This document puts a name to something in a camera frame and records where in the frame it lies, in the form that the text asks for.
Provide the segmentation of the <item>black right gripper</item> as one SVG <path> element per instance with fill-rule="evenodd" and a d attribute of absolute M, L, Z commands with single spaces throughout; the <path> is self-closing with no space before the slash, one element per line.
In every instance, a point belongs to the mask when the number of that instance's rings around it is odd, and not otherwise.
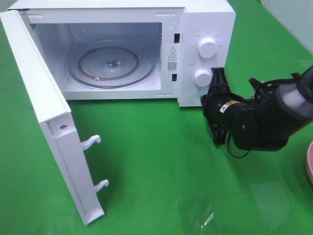
<path fill-rule="evenodd" d="M 213 134 L 215 145 L 229 145 L 231 134 L 253 134 L 257 131 L 255 108 L 242 97 L 230 93 L 224 68 L 211 68 L 208 93 L 201 97 L 203 115 Z"/>

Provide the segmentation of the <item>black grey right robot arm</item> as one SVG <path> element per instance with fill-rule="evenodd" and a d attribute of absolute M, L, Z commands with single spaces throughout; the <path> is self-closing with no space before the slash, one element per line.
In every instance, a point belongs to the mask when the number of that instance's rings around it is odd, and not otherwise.
<path fill-rule="evenodd" d="M 240 150 L 277 151 L 291 135 L 313 121 L 313 69 L 290 79 L 249 80 L 254 96 L 231 92 L 224 69 L 212 68 L 207 94 L 201 97 L 203 115 L 222 145 L 233 138 Z"/>

